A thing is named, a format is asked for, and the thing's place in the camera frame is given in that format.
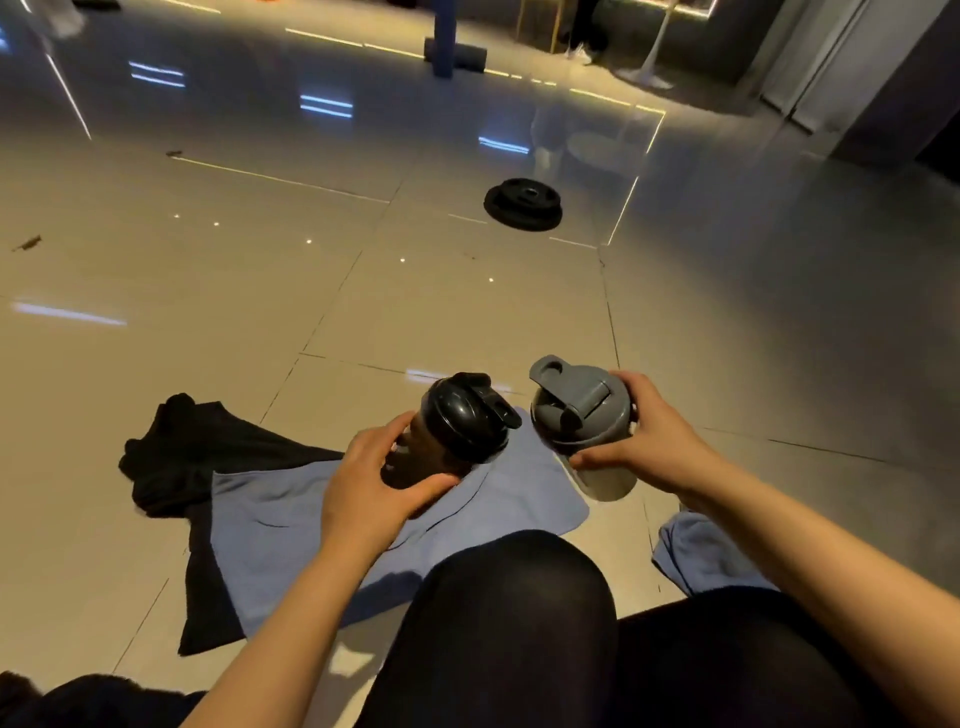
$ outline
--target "door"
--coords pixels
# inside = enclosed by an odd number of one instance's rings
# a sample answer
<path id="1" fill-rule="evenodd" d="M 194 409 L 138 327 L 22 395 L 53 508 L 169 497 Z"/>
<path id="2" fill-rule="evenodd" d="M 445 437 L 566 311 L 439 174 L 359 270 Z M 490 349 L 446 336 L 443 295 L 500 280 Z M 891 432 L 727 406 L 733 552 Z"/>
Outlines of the door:
<path id="1" fill-rule="evenodd" d="M 792 115 L 867 1 L 812 0 L 764 82 L 763 98 Z"/>

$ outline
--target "leg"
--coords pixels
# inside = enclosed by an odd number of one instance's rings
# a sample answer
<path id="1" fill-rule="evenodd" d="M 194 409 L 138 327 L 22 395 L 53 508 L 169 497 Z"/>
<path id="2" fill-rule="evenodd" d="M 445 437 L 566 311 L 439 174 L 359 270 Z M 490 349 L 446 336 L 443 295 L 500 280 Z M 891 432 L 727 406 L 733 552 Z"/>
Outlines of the leg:
<path id="1" fill-rule="evenodd" d="M 557 2 L 557 14 L 553 18 L 553 36 L 550 37 L 550 55 L 557 52 L 557 36 L 560 34 L 560 21 L 564 17 L 564 0 Z"/>
<path id="2" fill-rule="evenodd" d="M 520 0 L 520 12 L 516 14 L 516 33 L 515 40 L 520 40 L 520 26 L 523 25 L 523 14 L 527 10 L 527 0 Z"/>
<path id="3" fill-rule="evenodd" d="M 786 595 L 731 587 L 623 619 L 606 725 L 900 725 L 879 690 Z"/>
<path id="4" fill-rule="evenodd" d="M 357 726 L 588 728 L 615 652 L 600 571 L 563 539 L 520 531 L 430 572 Z"/>
<path id="5" fill-rule="evenodd" d="M 573 27 L 570 29 L 570 48 L 576 48 L 590 39 L 593 29 L 593 11 L 600 0 L 578 0 L 577 12 L 573 15 Z"/>

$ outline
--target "shaker bottle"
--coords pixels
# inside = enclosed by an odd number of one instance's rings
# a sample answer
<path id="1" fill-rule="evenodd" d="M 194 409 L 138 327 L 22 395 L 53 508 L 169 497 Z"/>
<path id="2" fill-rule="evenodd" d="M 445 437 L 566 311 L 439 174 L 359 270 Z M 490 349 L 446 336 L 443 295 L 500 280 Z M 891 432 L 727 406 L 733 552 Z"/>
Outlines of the shaker bottle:
<path id="1" fill-rule="evenodd" d="M 520 423 L 489 376 L 461 372 L 439 379 L 423 395 L 380 476 L 392 488 L 409 488 L 435 473 L 464 477 L 506 448 L 509 430 Z"/>
<path id="2" fill-rule="evenodd" d="M 530 405 L 534 427 L 546 445 L 564 457 L 580 489 L 596 500 L 619 500 L 636 476 L 624 468 L 573 471 L 566 458 L 582 449 L 630 437 L 632 402 L 627 385 L 604 369 L 567 364 L 545 356 L 530 368 L 540 389 Z"/>

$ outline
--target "gray lid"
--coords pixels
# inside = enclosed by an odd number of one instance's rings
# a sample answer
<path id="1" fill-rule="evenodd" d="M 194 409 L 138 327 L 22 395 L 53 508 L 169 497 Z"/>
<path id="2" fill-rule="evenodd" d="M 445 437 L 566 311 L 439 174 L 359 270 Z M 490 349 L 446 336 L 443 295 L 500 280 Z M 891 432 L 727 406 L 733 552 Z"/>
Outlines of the gray lid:
<path id="1" fill-rule="evenodd" d="M 530 378 L 540 386 L 530 407 L 534 425 L 559 449 L 587 448 L 630 434 L 630 392 L 606 370 L 551 355 L 530 368 Z"/>

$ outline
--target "left hand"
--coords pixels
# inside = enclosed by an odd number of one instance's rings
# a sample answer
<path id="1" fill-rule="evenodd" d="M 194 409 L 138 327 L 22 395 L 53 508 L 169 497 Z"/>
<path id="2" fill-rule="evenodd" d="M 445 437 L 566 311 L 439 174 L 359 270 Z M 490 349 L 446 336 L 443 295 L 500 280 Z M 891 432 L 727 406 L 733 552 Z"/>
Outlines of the left hand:
<path id="1" fill-rule="evenodd" d="M 456 475 L 440 473 L 397 490 L 380 479 L 387 453 L 415 415 L 404 412 L 382 427 L 361 430 L 350 441 L 324 495 L 321 547 L 346 545 L 372 563 L 407 519 L 460 482 Z"/>

